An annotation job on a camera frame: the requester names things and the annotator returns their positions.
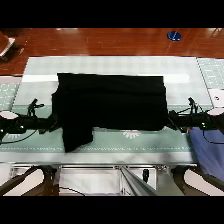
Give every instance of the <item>blue fabric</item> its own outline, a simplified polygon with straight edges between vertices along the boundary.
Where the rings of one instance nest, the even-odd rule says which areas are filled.
[[[200,128],[193,128],[189,134],[202,171],[224,181],[224,144],[207,142]],[[219,130],[205,131],[205,137],[208,141],[224,142]]]

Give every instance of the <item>black cloth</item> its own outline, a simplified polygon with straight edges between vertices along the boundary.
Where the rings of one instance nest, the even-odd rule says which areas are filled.
[[[167,121],[162,76],[58,73],[52,113],[63,128],[65,151],[93,141],[93,127],[159,131]]]

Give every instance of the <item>metal pole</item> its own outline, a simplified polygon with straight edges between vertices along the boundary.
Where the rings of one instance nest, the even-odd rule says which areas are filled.
[[[123,174],[133,196],[159,196],[159,194],[151,186],[142,179],[129,171],[126,167],[121,167]]]

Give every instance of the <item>wooden floor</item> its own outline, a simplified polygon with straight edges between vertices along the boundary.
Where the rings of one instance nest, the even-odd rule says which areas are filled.
[[[30,56],[147,55],[224,58],[221,28],[15,28],[0,30],[15,37],[19,49],[0,61],[0,75],[22,74]],[[172,42],[169,31],[182,40]]]

